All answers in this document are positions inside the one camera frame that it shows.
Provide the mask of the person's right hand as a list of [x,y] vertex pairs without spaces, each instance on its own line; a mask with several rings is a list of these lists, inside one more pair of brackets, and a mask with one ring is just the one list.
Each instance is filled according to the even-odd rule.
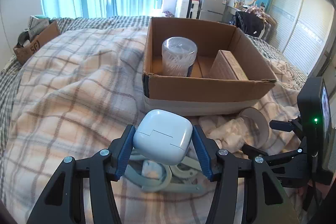
[[[295,192],[299,195],[302,196],[304,194],[304,192],[306,191],[308,186],[313,186],[312,182],[308,182],[307,185],[305,185],[304,187],[298,188],[295,190]],[[329,192],[329,190],[331,189],[331,184],[330,185],[324,185],[324,184],[320,184],[318,182],[315,183],[315,186],[317,188],[317,190],[321,193],[322,195],[322,199],[324,200]]]

